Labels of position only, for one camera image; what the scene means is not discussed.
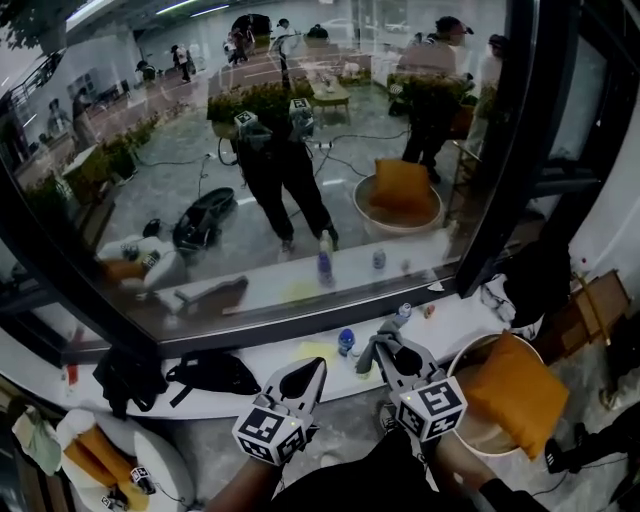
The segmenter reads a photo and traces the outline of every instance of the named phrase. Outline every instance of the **table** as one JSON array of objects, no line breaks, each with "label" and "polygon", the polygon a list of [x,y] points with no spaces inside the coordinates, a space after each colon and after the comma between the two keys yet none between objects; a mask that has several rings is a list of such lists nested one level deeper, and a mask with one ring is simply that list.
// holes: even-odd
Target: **table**
[{"label": "table", "polygon": [[337,108],[338,105],[344,105],[347,114],[347,123],[351,124],[351,116],[349,115],[349,93],[339,83],[332,83],[333,92],[327,92],[327,87],[321,82],[312,82],[313,102],[314,105],[322,107],[324,116],[325,107]]}]

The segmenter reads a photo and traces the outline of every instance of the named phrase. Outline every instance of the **gray floor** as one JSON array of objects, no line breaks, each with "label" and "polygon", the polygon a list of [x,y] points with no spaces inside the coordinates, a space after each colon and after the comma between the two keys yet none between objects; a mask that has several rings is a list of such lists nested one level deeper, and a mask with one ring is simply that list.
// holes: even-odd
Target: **gray floor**
[{"label": "gray floor", "polygon": [[[328,142],[337,135],[361,134],[393,137],[407,130],[407,120],[387,115],[386,95],[375,86],[356,87],[351,90],[351,125],[346,124],[344,111],[327,109],[325,117],[318,121],[323,126],[316,130],[314,139]],[[351,163],[360,173],[372,174],[374,159],[398,158],[406,144],[406,135],[393,140],[346,138],[337,141],[331,156]],[[160,238],[169,240],[171,227],[180,215],[198,197],[198,181],[203,159],[207,153],[216,154],[215,160],[205,163],[202,193],[218,187],[232,187],[240,205],[221,225],[219,240],[208,250],[202,251],[188,262],[192,281],[243,272],[248,269],[275,264],[279,261],[280,241],[275,236],[262,209],[255,202],[244,202],[251,197],[243,188],[238,166],[226,167],[217,159],[218,139],[206,121],[204,109],[183,113],[177,119],[160,126],[151,141],[141,150],[140,158],[148,164],[158,162],[187,162],[189,165],[162,164],[139,166],[139,173],[126,184],[118,198],[116,208],[105,230],[101,243],[120,240],[131,234],[142,233],[153,218],[160,218],[163,225]],[[232,159],[228,141],[223,141],[223,158]],[[443,182],[438,191],[445,201],[450,194],[450,183],[455,171],[457,151],[447,142],[438,155],[438,169]],[[322,162],[319,150],[314,150],[314,169]],[[340,233],[342,248],[355,247],[379,241],[379,235],[370,234],[351,199],[355,185],[361,177],[342,163],[328,160],[318,174],[317,182],[325,205]],[[296,203],[284,192],[287,210],[295,212]],[[318,243],[311,235],[302,215],[292,218],[295,228],[296,250],[293,258],[303,258],[317,253]]]},{"label": "gray floor", "polygon": [[[598,403],[598,390],[605,382],[604,349],[601,345],[587,346],[571,358],[557,363],[553,371],[570,389],[571,394],[555,437],[561,446],[572,444],[572,429],[577,421],[584,421],[590,432],[609,425],[620,411],[606,412]],[[318,469],[324,453],[338,455],[344,461],[365,456],[379,439],[375,427],[376,403],[385,398],[384,390],[322,404],[314,416],[321,427],[304,453],[297,453],[284,471],[285,485]],[[173,422],[168,425],[181,451],[197,488],[200,499],[214,496],[233,477],[245,460],[231,436],[233,420],[203,420]],[[615,461],[622,456],[612,455],[600,461]],[[560,475],[546,472],[543,457],[529,462],[524,453],[487,463],[512,489],[535,493],[554,487]],[[613,490],[625,475],[626,463],[583,469],[569,474],[555,491],[537,499],[553,511],[603,510]],[[618,510],[614,504],[607,511]]]}]

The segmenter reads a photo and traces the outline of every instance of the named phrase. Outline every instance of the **white counter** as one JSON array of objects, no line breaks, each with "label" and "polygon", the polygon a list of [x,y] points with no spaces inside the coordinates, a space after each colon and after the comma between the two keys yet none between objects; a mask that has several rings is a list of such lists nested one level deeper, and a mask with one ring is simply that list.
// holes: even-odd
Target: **white counter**
[{"label": "white counter", "polygon": [[[406,338],[427,347],[439,361],[453,358],[473,339],[501,332],[506,327],[480,302],[479,291],[469,299],[462,300],[454,295],[432,304],[436,309],[429,319],[423,317],[423,307],[414,308],[402,333]],[[349,327],[353,330],[356,341],[366,344],[381,323],[382,319],[375,319]],[[236,355],[253,372],[258,384],[262,385],[275,370],[289,362],[330,352],[323,402],[382,386],[384,383],[377,368],[368,379],[362,380],[356,376],[351,361],[337,354],[340,330],[243,349]],[[178,360],[166,361],[165,373],[177,363]],[[102,398],[102,388],[93,378],[94,370],[95,365],[80,366],[78,382],[69,389],[61,370],[44,362],[4,331],[0,331],[0,374],[64,408],[83,406],[109,410],[109,404]],[[238,415],[253,400],[253,397],[193,390],[174,409],[169,402],[182,388],[181,384],[172,383],[165,394],[158,396],[153,409],[148,413],[142,413],[129,402],[128,413],[132,416],[166,419],[223,418]]]}]

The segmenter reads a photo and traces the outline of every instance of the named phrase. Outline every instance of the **blue can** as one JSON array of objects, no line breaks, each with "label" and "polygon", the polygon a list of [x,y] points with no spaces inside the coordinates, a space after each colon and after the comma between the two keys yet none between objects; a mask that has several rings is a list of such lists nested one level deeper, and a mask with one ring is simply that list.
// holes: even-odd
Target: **blue can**
[{"label": "blue can", "polygon": [[351,329],[344,329],[338,336],[338,353],[347,357],[347,353],[356,342],[356,337]]}]

